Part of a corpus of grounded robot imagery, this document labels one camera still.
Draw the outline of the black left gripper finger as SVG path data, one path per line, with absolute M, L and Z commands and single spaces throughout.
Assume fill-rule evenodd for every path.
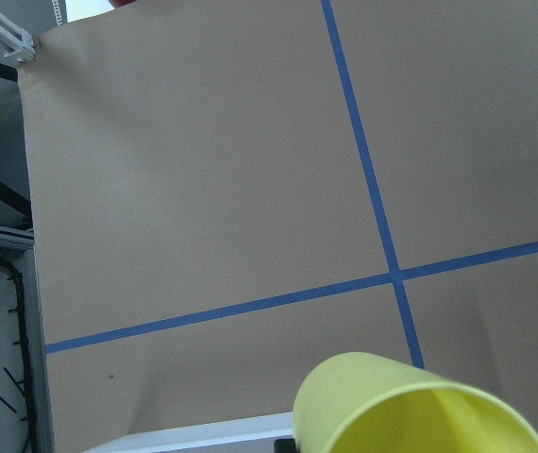
M 296 446 L 295 439 L 293 438 L 276 439 L 274 441 L 274 452 L 275 453 L 298 453 L 298 448 Z

